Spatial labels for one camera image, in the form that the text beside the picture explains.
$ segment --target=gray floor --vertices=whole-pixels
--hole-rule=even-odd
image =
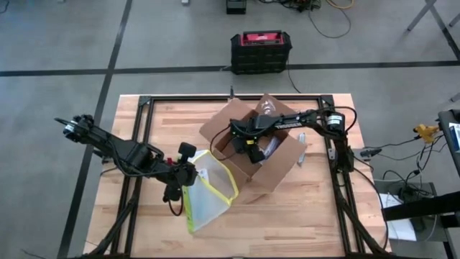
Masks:
[[[348,11],[351,32],[341,39],[320,36],[306,13],[277,4],[248,2],[245,16],[224,14],[224,1],[134,0],[117,68],[228,65],[229,38],[244,30],[283,29],[294,48],[291,63],[380,63],[443,61],[456,57],[428,13],[411,32],[405,27],[423,0],[356,1]],[[11,1],[0,14],[0,71],[107,68],[125,0]],[[458,12],[457,1],[439,1],[444,22]],[[340,12],[323,3],[313,18],[325,32],[346,27]],[[460,43],[460,24],[449,28]],[[448,98],[460,91],[460,67],[368,68],[291,71],[304,93],[352,93],[367,145],[399,142],[420,123],[434,124],[438,111],[457,107]],[[0,257],[29,258],[25,249],[55,258],[70,207],[83,146],[61,135],[54,117],[93,113],[104,76],[0,77]],[[235,76],[230,72],[115,75],[101,126],[111,128],[120,94],[294,93],[286,72]],[[420,143],[389,148],[395,157]],[[374,177],[387,169],[407,175],[414,160],[396,163],[376,157]],[[70,255],[83,249],[98,172],[88,175]],[[460,178],[448,150],[434,154],[423,174],[439,194],[459,190]],[[452,232],[456,247],[460,235]],[[392,242],[398,255],[445,258],[442,245]]]

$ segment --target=cardboard box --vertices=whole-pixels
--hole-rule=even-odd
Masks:
[[[239,99],[232,99],[220,112],[200,128],[200,134],[209,142],[215,137],[213,141],[214,156],[218,159],[223,159],[235,153],[233,145],[229,143],[231,139],[229,129],[216,137],[221,130],[229,126],[230,119],[248,119],[251,116],[261,114],[263,112],[262,104],[266,101],[271,101],[271,104],[275,107],[274,112],[271,114],[272,116],[295,113],[291,108],[268,94],[265,94],[260,99],[255,110],[249,108]],[[305,152],[306,146],[289,136],[288,129],[277,130],[274,136],[280,139],[280,146],[263,164],[252,164],[246,154],[232,155],[229,159],[222,161],[231,171],[239,190],[243,188],[247,181],[252,181],[252,183],[262,187],[265,192],[273,192],[295,165],[299,156]],[[259,140],[258,145],[265,148],[269,141],[270,137],[263,137]]]

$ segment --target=wooden table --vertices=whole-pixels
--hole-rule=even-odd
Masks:
[[[337,106],[353,106],[350,94],[334,94]],[[138,96],[121,96],[112,133],[130,139]],[[317,108],[315,101],[284,101],[294,110]],[[255,101],[248,101],[254,106]],[[222,101],[156,102],[150,143],[175,158],[181,141],[206,149],[209,143],[198,131],[215,114]],[[353,114],[346,109],[350,125]],[[194,235],[187,231],[185,213],[171,214],[162,202],[164,184],[144,179],[134,234],[132,257],[332,257],[342,256],[341,234],[331,187],[331,174],[323,138],[308,128],[292,129],[297,137],[306,133],[308,147],[302,167],[294,165],[273,194],[258,194],[250,185],[243,188],[232,207]],[[364,146],[359,124],[349,131],[353,148]],[[356,161],[355,166],[372,179],[369,168]],[[93,209],[85,253],[95,248],[116,218],[123,175],[111,171],[101,177]],[[383,244],[385,223],[374,189],[358,173],[351,174],[356,207],[362,224]],[[121,235],[124,244],[127,223]],[[354,250],[351,224],[349,236]]]

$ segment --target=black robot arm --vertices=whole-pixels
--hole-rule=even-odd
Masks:
[[[325,115],[326,127],[318,123],[321,115]],[[276,130],[309,127],[319,135],[331,139],[336,148],[335,168],[339,171],[353,171],[353,152],[348,146],[345,130],[345,116],[327,109],[307,110],[297,114],[271,117],[258,115],[247,121],[230,120],[232,144],[237,153],[247,153],[253,163],[264,160],[257,141],[272,134]]]
[[[163,201],[178,201],[180,187],[192,186],[197,175],[195,166],[187,159],[195,155],[196,147],[181,143],[178,162],[165,160],[165,154],[158,148],[133,140],[122,140],[94,125],[91,115],[73,117],[72,121],[56,118],[65,125],[64,135],[73,142],[94,146],[96,154],[111,157],[120,171],[129,177],[155,177],[166,183]]]

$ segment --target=clear plastic bag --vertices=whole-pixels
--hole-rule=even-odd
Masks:
[[[198,171],[195,183],[183,188],[188,231],[193,233],[229,209],[238,188],[230,170],[209,150],[198,152],[189,161]]]

